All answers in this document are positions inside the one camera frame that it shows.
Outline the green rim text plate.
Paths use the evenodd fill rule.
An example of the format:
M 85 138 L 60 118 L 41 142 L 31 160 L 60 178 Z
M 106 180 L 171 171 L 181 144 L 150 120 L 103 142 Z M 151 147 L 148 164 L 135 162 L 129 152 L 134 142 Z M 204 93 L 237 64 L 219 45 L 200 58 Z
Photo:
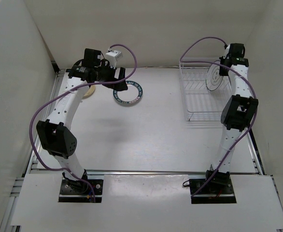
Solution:
M 124 107 L 131 107 L 141 101 L 143 97 L 143 89 L 141 85 L 135 81 L 126 81 L 128 94 L 119 94 L 118 91 L 113 91 L 115 102 Z

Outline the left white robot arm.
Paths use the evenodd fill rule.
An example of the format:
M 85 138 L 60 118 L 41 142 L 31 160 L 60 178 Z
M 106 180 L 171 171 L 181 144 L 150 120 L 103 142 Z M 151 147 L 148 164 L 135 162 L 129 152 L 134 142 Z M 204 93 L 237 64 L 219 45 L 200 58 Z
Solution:
M 71 132 L 71 123 L 89 84 L 102 82 L 113 90 L 128 89 L 124 81 L 125 68 L 120 68 L 119 77 L 115 78 L 116 63 L 121 57 L 122 53 L 117 50 L 108 49 L 103 56 L 99 50 L 85 49 L 83 59 L 68 71 L 65 85 L 68 94 L 57 100 L 45 121 L 38 121 L 36 125 L 43 149 L 58 161 L 66 184 L 77 193 L 85 193 L 90 187 L 86 171 L 75 154 L 77 139 Z

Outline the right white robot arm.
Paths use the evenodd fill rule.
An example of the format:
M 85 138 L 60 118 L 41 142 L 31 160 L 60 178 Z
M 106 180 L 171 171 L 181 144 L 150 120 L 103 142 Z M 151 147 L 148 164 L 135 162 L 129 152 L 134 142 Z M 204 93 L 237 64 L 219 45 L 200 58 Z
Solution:
M 248 132 L 251 128 L 258 107 L 258 99 L 248 82 L 249 61 L 245 58 L 245 46 L 241 43 L 227 45 L 219 66 L 219 74 L 230 80 L 231 97 L 221 114 L 221 142 L 204 180 L 204 188 L 209 193 L 217 192 L 221 181 L 226 182 L 229 178 L 234 148 L 245 135 L 243 131 Z

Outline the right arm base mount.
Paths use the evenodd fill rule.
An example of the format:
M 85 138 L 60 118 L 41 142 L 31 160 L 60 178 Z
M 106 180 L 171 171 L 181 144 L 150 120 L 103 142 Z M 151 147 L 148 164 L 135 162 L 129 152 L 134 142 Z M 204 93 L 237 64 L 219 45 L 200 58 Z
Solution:
M 231 178 L 226 185 L 209 182 L 202 190 L 195 192 L 206 182 L 204 178 L 190 178 L 182 183 L 189 188 L 192 204 L 233 204 L 237 203 Z

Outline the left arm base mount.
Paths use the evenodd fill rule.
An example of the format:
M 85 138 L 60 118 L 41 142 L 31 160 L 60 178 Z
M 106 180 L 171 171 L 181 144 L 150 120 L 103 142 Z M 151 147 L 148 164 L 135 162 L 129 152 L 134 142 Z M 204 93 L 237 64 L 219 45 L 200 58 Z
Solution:
M 72 181 L 62 177 L 59 190 L 59 203 L 101 203 L 103 192 L 103 179 L 88 179 L 88 184 L 82 181 Z

